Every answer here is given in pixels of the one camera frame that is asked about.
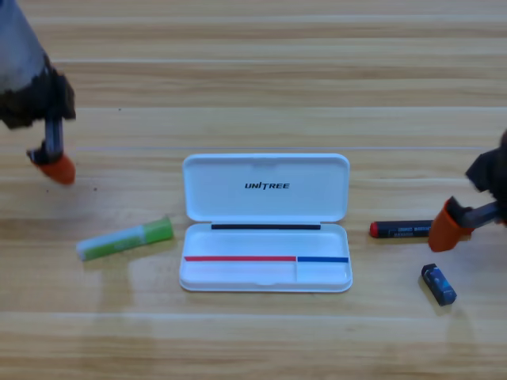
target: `red line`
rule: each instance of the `red line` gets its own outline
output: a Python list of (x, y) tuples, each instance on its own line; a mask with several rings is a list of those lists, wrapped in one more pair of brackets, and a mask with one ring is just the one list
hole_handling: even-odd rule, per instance
[(295, 261), (295, 256), (186, 256), (187, 261)]

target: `open case lid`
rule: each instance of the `open case lid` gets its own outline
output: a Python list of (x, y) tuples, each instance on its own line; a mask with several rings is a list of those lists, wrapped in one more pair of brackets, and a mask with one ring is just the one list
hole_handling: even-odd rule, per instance
[(340, 154), (196, 154), (185, 159), (187, 215), (198, 222), (336, 222), (349, 161)]

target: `green cap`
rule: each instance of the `green cap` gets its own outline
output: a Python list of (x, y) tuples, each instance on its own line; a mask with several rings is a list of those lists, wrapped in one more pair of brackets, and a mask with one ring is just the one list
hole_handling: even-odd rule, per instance
[(173, 226), (169, 217), (143, 224), (144, 238), (147, 244), (173, 238)]

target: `black strip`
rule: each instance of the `black strip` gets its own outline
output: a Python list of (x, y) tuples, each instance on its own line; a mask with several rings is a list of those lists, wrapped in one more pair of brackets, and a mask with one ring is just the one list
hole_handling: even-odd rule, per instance
[(320, 230), (320, 224), (212, 224), (212, 230)]

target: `red marker cap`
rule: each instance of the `red marker cap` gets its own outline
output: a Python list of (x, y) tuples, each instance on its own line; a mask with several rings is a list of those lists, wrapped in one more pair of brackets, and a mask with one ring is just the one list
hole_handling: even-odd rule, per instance
[(372, 235), (374, 238), (379, 237), (379, 226), (377, 225), (377, 222), (370, 224), (370, 235)]

